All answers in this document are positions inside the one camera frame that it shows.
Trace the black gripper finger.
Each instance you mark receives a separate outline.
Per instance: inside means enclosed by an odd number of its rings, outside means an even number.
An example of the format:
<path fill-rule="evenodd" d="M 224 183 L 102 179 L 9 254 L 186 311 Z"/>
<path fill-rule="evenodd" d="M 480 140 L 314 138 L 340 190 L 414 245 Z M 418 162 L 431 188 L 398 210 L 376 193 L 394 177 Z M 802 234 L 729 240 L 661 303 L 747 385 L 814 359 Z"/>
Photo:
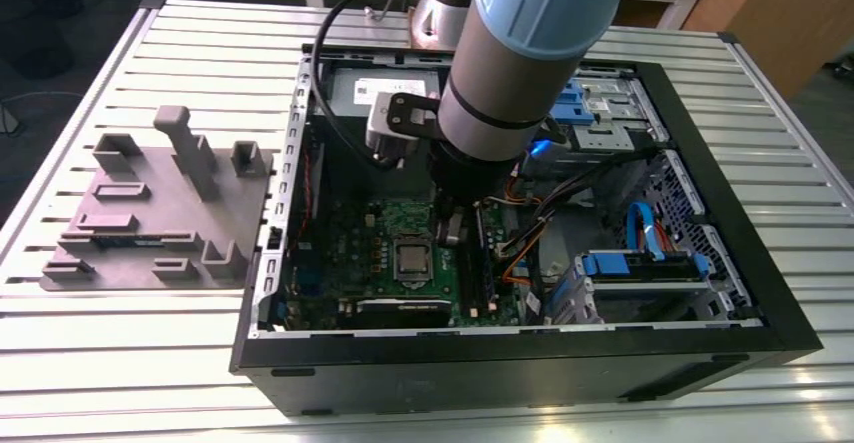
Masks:
<path fill-rule="evenodd" d="M 440 247 L 455 248 L 470 240 L 472 208 L 435 207 L 435 241 Z"/>

